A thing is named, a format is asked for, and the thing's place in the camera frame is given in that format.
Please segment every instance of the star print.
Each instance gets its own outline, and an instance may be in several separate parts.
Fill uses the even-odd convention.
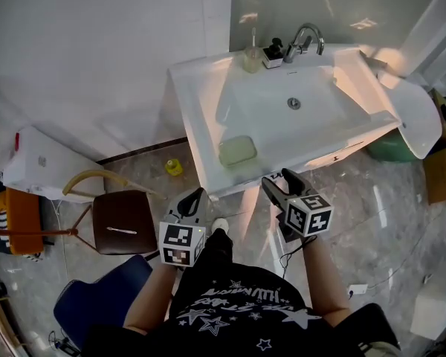
[[[210,316],[207,313],[205,313],[205,309],[191,309],[190,312],[185,313],[183,315],[177,316],[177,318],[185,318],[188,317],[188,323],[190,325],[193,324],[193,321],[195,321],[196,318],[199,318],[201,316]]]
[[[229,323],[225,323],[222,321],[222,317],[218,316],[217,318],[201,318],[203,322],[205,323],[204,326],[202,326],[198,331],[202,332],[204,330],[209,330],[212,335],[217,336],[218,331],[221,327],[225,327],[227,325],[230,325]]]
[[[234,280],[231,280],[231,289],[240,289],[241,288],[241,280],[239,282],[235,282]]]
[[[215,298],[211,303],[212,306],[219,306],[220,304],[229,304],[229,301],[226,299]]]
[[[250,318],[253,318],[254,320],[259,320],[260,318],[262,318],[261,315],[259,314],[259,312],[252,312],[252,313],[249,315],[249,317],[250,317]]]
[[[269,344],[271,342],[271,339],[269,340],[263,340],[262,338],[259,339],[259,344],[257,344],[257,347],[261,349],[262,352],[264,352],[267,349],[271,349],[272,346]]]
[[[286,311],[285,309],[278,309],[278,311],[284,313],[287,315],[287,318],[285,318],[282,322],[287,323],[289,321],[295,322],[299,327],[302,329],[307,329],[308,321],[309,320],[317,320],[318,318],[321,318],[320,316],[312,316],[307,314],[307,309],[300,309],[297,312],[292,311]]]

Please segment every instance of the marble floor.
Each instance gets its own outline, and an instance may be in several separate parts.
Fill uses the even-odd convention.
[[[184,174],[169,176],[164,163],[178,158]],[[187,143],[133,156],[107,164],[132,181],[173,196],[198,186],[198,177]],[[389,164],[372,160],[359,151],[329,167],[303,173],[325,193],[335,208],[326,241],[344,283],[367,283],[365,295],[351,299],[353,309],[376,302],[384,309],[406,356],[420,356],[430,343],[410,333],[415,297],[423,276],[446,258],[446,202],[427,204],[421,162]],[[108,191],[118,190],[113,184]],[[155,224],[167,202],[150,199]],[[43,202],[46,228],[71,226],[83,205],[63,202],[58,218],[51,202]],[[207,218],[226,217],[234,241],[234,260],[282,274],[279,258],[300,241],[285,244],[277,230],[276,209],[258,187],[220,198]],[[87,216],[80,234],[93,242]],[[56,239],[46,246],[42,261],[0,255],[0,279],[10,293],[10,303],[34,356],[55,356],[48,345],[51,330],[59,331],[53,307],[69,280],[92,282],[121,264],[127,257],[104,256],[74,238]],[[286,279],[310,303],[302,253],[291,259]]]

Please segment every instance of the faucet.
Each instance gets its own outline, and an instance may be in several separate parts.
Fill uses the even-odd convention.
[[[306,22],[305,24],[302,24],[299,30],[297,31],[297,34],[294,37],[293,42],[289,42],[288,49],[284,54],[283,58],[284,62],[292,63],[296,54],[307,53],[307,49],[312,42],[312,37],[307,36],[305,42],[302,45],[300,45],[300,41],[306,29],[311,29],[314,32],[315,36],[317,37],[317,54],[319,55],[322,54],[322,52],[324,51],[324,38],[322,37],[322,33],[320,32],[319,28],[316,27],[314,24]]]

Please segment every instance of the soap bar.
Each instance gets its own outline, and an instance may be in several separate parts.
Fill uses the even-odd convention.
[[[219,152],[220,163],[225,167],[255,158],[258,154],[253,139],[247,135],[222,141],[219,144]]]

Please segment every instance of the shoe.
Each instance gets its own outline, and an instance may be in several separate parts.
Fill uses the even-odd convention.
[[[228,225],[228,221],[225,218],[217,218],[211,224],[211,234],[215,232],[216,229],[222,229],[228,235],[228,231],[230,230],[230,226]]]

